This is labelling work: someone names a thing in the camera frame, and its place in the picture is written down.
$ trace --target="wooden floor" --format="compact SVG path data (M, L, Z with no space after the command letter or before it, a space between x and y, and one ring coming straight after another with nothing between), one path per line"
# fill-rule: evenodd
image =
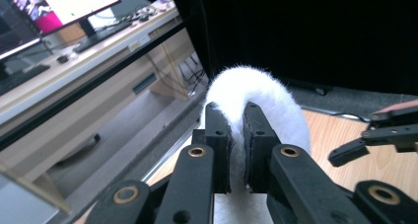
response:
M416 153L396 153L393 146L369 148L371 154L342 167L334 168L328 154L334 148L356 139L367 124L328 114L304 111L311 131L313 159L335 183L353 190L356 183L377 180L400 188L413 199L418 199L418 157ZM152 185L174 169L179 150L151 177Z

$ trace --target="keyboard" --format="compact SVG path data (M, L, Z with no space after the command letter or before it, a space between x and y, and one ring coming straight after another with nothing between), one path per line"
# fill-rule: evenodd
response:
M19 85L29 81L34 76L44 72L48 68L50 67L47 65L38 65L27 72L19 71L8 76L7 78L1 79L0 80L0 96L2 96L3 94L6 94L12 89L18 87Z
M85 51L86 49L92 47L95 44L98 44L99 42L119 33L120 31L130 27L132 23L130 22L122 22L118 25L115 25L113 27L110 27L105 30L101 30L99 32L96 32L96 34L92 37L88 37L87 39L80 42L80 45L73 48L73 51L76 53L81 53Z

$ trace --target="desk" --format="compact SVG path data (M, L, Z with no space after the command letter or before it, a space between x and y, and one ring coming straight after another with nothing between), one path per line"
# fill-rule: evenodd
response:
M157 9L166 8L158 2ZM79 55L57 64L56 55L41 63L51 68L0 98L0 136L35 114L69 95L84 83L105 72L132 50L174 25L178 11L174 4L145 23L135 23L109 39ZM185 30L151 50L150 57L141 57L99 85L86 96L69 105L52 118L33 129L0 153L0 162L30 181L87 141L112 116L136 99L140 92L132 89L155 76L150 85L160 93L159 79L172 74L176 80L175 96L187 100L176 66L194 51ZM72 47L61 53L70 54Z
M313 159L332 178L350 190L364 180L378 180L400 188L413 199L418 199L418 157L416 153L396 153L393 146L369 148L371 154L340 168L328 162L328 154L334 148L356 139L366 128L363 122L304 111L311 132ZM158 169L147 184L151 186L173 171L179 151Z

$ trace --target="white fur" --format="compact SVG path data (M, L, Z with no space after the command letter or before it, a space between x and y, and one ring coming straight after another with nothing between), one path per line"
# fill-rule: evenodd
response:
M200 128L205 124L204 108L211 102L227 119L235 140L230 164L232 193L215 195L214 223L272 223L266 195L248 193L244 188L244 108L247 102L258 104L282 143L300 146L310 153L310 134L301 108L278 80L250 66L224 70L212 82Z

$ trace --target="computer monitor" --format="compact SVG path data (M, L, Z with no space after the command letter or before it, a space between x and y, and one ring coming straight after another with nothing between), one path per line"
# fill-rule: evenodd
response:
M120 2L120 0L12 0L37 27L40 35L47 36L79 23L87 37L96 30L88 17Z
M4 63L40 42L30 19L21 15L11 0L0 0L0 80L9 77Z

